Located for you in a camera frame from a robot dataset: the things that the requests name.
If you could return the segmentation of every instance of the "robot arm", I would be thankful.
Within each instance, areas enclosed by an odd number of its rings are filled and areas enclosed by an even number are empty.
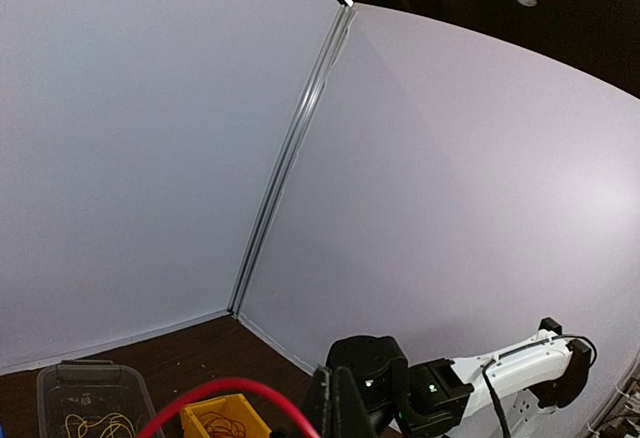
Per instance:
[[[411,367],[392,337],[354,336],[333,344],[303,411],[323,438],[373,438],[393,419],[407,438],[432,438],[486,406],[500,416],[499,398],[518,393],[492,438],[526,438],[580,394],[591,352],[550,318],[496,352]]]

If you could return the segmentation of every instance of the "partition panel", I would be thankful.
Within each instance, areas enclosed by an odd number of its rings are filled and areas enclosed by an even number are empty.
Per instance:
[[[224,312],[336,0],[0,0],[0,373]]]
[[[552,316],[600,351],[537,436],[575,435],[638,350],[639,142],[640,101],[602,81],[360,5],[243,319],[311,368],[352,334],[394,335],[417,363]],[[486,410],[451,434],[496,426]]]

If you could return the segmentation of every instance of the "wooden floor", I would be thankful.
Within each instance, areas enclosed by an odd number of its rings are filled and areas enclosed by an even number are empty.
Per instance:
[[[212,377],[243,376],[280,391],[294,403],[305,396],[310,377],[231,317],[194,326],[142,343],[92,356],[138,370],[157,410]],[[37,371],[0,376],[0,423],[5,438],[36,438]],[[287,419],[261,398],[247,397],[272,428],[290,429]],[[182,437],[180,420],[165,428],[167,438]]]

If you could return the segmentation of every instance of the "cable bundle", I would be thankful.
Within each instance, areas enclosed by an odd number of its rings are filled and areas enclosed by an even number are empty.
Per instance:
[[[246,438],[247,432],[242,422],[215,411],[203,413],[199,420],[211,438]]]
[[[75,420],[77,423],[76,435],[71,434],[70,420]],[[89,423],[87,420],[79,415],[70,414],[64,420],[64,428],[67,431],[67,438],[84,438],[89,433],[90,428],[95,428],[104,423],[105,428],[100,434],[100,438],[120,438],[126,436],[127,438],[135,438],[136,430],[131,424],[129,418],[122,413],[109,413],[103,418],[99,419],[95,423]]]

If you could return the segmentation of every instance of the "yellow storage box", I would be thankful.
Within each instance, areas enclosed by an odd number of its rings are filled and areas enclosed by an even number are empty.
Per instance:
[[[184,438],[209,438],[210,435],[205,426],[212,419],[220,416],[242,423],[246,430],[246,438],[269,438],[271,433],[260,415],[256,413],[244,395],[239,393],[200,401],[183,408],[180,412],[180,420],[184,430]],[[216,423],[225,425],[225,420],[221,418]]]

